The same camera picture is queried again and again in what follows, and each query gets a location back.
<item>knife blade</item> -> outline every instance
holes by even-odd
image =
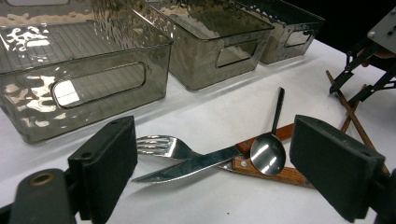
[[[249,150],[238,147],[238,145],[226,147],[224,149],[166,167],[148,175],[139,176],[138,178],[133,179],[132,182],[161,184],[172,180],[177,180],[188,175],[193,175],[199,171],[215,166],[222,162],[229,161],[237,156],[247,155],[248,153]]]

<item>white tabletop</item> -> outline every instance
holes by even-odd
[[[137,137],[173,135],[200,153],[208,153],[270,131],[278,87],[286,91],[278,127],[295,115],[322,119],[340,128],[346,110],[329,94],[329,70],[336,78],[346,56],[317,40],[301,57],[257,69],[198,92],[170,76],[166,97],[122,115],[95,123],[48,142],[29,145],[0,112],[0,206],[14,201],[16,187],[26,176],[47,168],[65,170],[67,157],[110,120],[134,115]],[[363,84],[374,84],[384,71],[358,67],[341,91],[347,99]],[[396,91],[378,91],[356,112],[376,149],[396,167]],[[361,141],[353,124],[346,132]],[[290,142],[285,148],[289,155]],[[163,158],[139,156],[133,177],[174,164]],[[374,223],[370,209],[366,219]],[[108,223],[348,223],[315,190],[211,168],[161,185],[129,182]]]

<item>metal utensil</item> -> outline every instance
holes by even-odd
[[[172,180],[180,179],[188,175],[193,175],[199,171],[203,171],[222,162],[230,161],[232,158],[235,158],[237,156],[247,154],[248,150],[239,147],[238,145],[234,145],[232,147],[226,147],[224,149],[211,152],[199,157],[191,158],[179,164],[166,167],[148,175],[142,175],[138,178],[133,179],[132,181],[148,184],[165,183]]]
[[[293,124],[289,124],[278,128],[276,136],[284,141],[291,138]],[[239,143],[240,147],[250,149],[255,138],[248,139]],[[201,156],[201,154],[193,151],[181,139],[169,135],[149,135],[136,139],[137,153],[140,155],[151,155],[156,157],[164,157],[176,161],[189,160],[194,157]],[[264,175],[259,172],[249,159],[243,157],[236,157],[231,161],[217,165],[219,168],[240,174],[249,175],[259,178],[274,180],[281,183],[301,186],[306,188],[313,188],[313,186],[301,175],[296,169],[285,167],[279,175]]]
[[[279,138],[276,137],[276,126],[283,105],[285,90],[279,87],[276,112],[272,131],[259,135],[250,150],[253,165],[265,175],[279,174],[286,162],[286,151]]]

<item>spoon bowl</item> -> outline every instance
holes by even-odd
[[[272,131],[259,135],[253,142],[250,150],[250,159],[253,165],[265,175],[279,174],[286,162],[286,151],[279,138],[276,137],[276,126],[282,109],[285,90],[279,88],[276,112]]]

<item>clear plastic bin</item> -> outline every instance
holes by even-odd
[[[235,6],[275,26],[260,58],[275,63],[304,55],[325,20],[281,0],[232,0]]]
[[[26,142],[165,96],[173,41],[141,16],[117,0],[37,2],[0,2],[0,106]]]
[[[222,0],[123,0],[174,39],[169,71],[189,91],[254,70],[274,26]]]

